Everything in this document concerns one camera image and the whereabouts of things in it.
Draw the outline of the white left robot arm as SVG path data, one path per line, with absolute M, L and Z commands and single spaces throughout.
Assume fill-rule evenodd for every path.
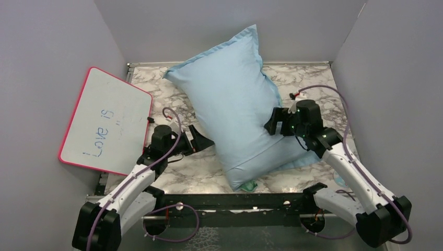
M 189 126 L 192 139 L 181 129 L 168 125 L 154 128 L 151 142 L 129 175 L 107 196 L 96 203 L 86 202 L 80 209 L 72 246 L 77 250 L 117 250 L 122 236 L 141 217 L 168 210 L 165 193 L 152 183 L 168 166 L 171 156 L 189 156 L 214 145 L 214 142 Z

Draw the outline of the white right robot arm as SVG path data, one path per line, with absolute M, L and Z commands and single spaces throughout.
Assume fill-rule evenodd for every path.
M 383 186 L 348 150 L 345 139 L 323 125 L 320 107 L 314 100 L 296 102 L 290 108 L 275 107 L 264 125 L 269 134 L 302 139 L 308 150 L 329 164 L 354 192 L 350 200 L 327 185 L 317 183 L 303 190 L 302 208 L 314 213 L 329 211 L 354 225 L 359 237 L 377 248 L 403 232 L 409 232 L 412 204 Z

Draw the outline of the light blue pillowcase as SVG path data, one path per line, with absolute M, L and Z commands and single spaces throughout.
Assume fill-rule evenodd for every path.
M 256 25 L 169 68 L 164 78 L 187 95 L 199 124 L 215 143 L 232 190 L 270 172 L 319 161 L 296 137 L 265 130 L 273 109 L 282 103 L 277 86 L 263 72 Z

